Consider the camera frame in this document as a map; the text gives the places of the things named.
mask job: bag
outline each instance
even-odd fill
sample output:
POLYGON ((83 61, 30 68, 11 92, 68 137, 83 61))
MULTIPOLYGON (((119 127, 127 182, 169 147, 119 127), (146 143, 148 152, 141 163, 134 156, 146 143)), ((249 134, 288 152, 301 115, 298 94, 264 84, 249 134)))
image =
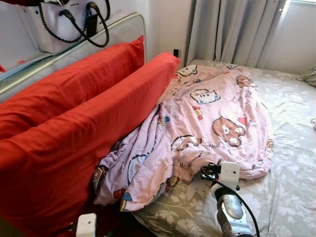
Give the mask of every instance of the bag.
POLYGON ((43 52, 58 54, 86 39, 97 47, 109 42, 105 21, 110 17, 109 0, 69 0, 41 2, 38 6, 22 7, 24 22, 31 38, 43 52), (90 37, 105 30, 104 44, 90 37))

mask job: bedding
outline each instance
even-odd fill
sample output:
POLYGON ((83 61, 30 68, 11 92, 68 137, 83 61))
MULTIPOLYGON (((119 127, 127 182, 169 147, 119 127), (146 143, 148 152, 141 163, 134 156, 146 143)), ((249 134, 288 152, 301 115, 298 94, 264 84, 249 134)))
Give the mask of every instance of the bedding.
POLYGON ((139 69, 144 64, 143 39, 141 36, 90 55, 0 104, 0 139, 73 109, 139 69))
POLYGON ((0 216, 30 237, 76 221, 95 167, 148 116, 178 65, 161 54, 88 101, 0 140, 0 216))
POLYGON ((121 199, 121 210, 139 210, 219 160, 239 163, 242 179, 267 174, 272 128, 257 90, 243 67, 178 71, 164 101, 101 160, 94 203, 121 199))
MULTIPOLYGON (((192 64, 222 71, 235 66, 202 60, 192 64)), ((315 88, 298 81, 299 75, 244 68, 250 71, 259 97, 269 110, 274 154, 267 175, 240 179, 239 194, 254 213, 260 236, 316 236, 315 88)), ((170 84, 167 91, 177 92, 175 84, 170 84)), ((192 182, 178 182, 150 205, 133 212, 159 237, 221 237, 216 213, 210 182, 201 180, 200 173, 192 182)), ((254 231, 250 215, 247 217, 254 231)))

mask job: silver metal part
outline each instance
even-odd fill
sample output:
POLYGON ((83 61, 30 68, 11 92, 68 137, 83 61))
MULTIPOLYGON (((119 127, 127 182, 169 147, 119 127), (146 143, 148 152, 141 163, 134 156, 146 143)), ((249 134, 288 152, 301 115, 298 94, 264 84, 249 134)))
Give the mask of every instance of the silver metal part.
POLYGON ((234 195, 223 195, 218 200, 217 220, 223 237, 253 236, 247 224, 246 212, 234 195))

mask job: gray curtain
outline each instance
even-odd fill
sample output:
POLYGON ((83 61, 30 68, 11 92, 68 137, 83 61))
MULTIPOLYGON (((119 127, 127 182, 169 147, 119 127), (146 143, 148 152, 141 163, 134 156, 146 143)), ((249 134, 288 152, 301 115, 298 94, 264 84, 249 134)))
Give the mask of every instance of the gray curtain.
POLYGON ((265 65, 286 0, 196 0, 186 64, 216 60, 265 65))

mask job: mattress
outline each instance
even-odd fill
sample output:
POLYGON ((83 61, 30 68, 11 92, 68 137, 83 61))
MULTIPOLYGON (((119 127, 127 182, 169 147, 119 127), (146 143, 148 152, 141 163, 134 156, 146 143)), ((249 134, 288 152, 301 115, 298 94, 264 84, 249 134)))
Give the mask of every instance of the mattress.
MULTIPOLYGON (((106 47, 121 42, 130 42, 145 35, 145 23, 141 14, 134 12, 118 11, 111 15, 107 21, 110 40, 106 47)), ((104 42, 104 31, 99 32, 92 37, 96 43, 104 42)), ((79 61, 103 48, 98 48, 84 40, 82 43, 72 49, 61 53, 60 55, 45 58, 22 71, 17 72, 0 81, 0 103, 12 97, 19 91, 34 82, 62 69, 76 61, 79 61)))
MULTIPOLYGON (((229 64, 194 60, 224 69, 229 64)), ((251 208, 262 237, 316 236, 315 88, 298 75, 247 68, 259 86, 274 130, 270 172, 240 180, 239 194, 251 208)), ((197 174, 179 182, 147 207, 133 212, 159 237, 221 237, 210 182, 197 174)), ((247 221, 254 225, 248 214, 247 221)))

